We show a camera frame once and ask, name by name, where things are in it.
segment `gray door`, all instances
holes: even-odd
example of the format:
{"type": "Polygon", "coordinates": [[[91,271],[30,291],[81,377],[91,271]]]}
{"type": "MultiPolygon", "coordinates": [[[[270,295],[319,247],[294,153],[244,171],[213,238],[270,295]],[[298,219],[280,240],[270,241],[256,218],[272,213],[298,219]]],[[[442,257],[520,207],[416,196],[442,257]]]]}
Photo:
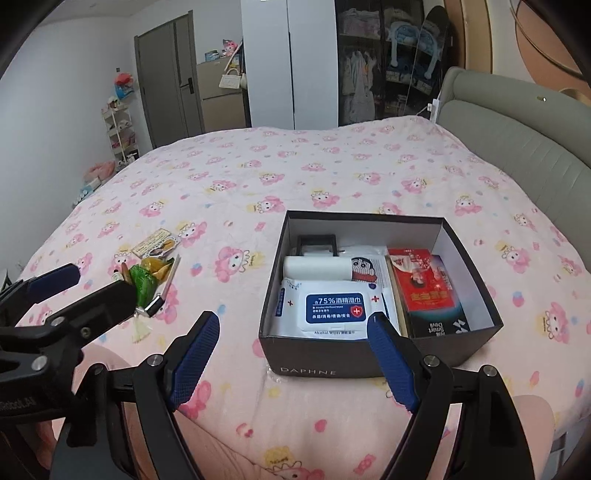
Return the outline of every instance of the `gray door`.
{"type": "Polygon", "coordinates": [[[203,133],[192,15],[135,37],[138,81],[154,148],[203,133]]]}

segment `ceiling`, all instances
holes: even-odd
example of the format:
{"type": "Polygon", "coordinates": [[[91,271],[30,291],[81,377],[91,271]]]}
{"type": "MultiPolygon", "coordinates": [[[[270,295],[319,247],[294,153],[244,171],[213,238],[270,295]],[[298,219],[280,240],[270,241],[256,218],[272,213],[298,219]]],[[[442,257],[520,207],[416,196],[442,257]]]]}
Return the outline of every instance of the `ceiling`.
{"type": "Polygon", "coordinates": [[[42,24],[83,17],[128,17],[157,0],[63,0],[42,24]]]}

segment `bed headboard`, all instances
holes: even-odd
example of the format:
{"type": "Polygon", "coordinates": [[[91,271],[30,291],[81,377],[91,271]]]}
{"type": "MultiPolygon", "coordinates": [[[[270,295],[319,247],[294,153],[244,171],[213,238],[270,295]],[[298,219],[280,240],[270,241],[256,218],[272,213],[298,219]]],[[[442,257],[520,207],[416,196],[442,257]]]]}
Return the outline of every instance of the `bed headboard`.
{"type": "Polygon", "coordinates": [[[437,123],[510,175],[591,270],[591,108],[534,83],[457,67],[440,101],[437,123]]]}

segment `black box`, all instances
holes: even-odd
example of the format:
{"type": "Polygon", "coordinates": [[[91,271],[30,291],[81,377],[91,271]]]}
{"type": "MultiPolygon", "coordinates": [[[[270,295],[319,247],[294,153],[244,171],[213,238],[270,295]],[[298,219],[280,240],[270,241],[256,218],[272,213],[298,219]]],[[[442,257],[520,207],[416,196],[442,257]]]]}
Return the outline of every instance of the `black box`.
{"type": "Polygon", "coordinates": [[[290,210],[285,215],[259,327],[262,349],[276,374],[329,378],[383,376],[367,340],[293,338],[269,333],[283,280],[283,258],[296,247],[298,236],[331,234],[336,235],[340,246],[426,248],[441,256],[471,331],[413,338],[423,354],[436,355],[450,367],[456,367],[503,326],[484,281],[445,219],[290,210]]]}

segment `door handle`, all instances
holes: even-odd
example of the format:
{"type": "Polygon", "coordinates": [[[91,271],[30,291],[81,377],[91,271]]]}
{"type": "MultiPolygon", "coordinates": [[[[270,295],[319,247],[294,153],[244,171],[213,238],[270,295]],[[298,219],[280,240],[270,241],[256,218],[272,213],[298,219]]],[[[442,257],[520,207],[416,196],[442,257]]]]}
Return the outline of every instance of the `door handle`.
{"type": "Polygon", "coordinates": [[[193,79],[191,77],[189,77],[187,83],[185,83],[184,85],[179,85],[180,88],[183,88],[183,87],[186,87],[186,86],[189,87],[189,92],[191,94],[194,94],[195,93],[195,88],[193,88],[193,79]]]}

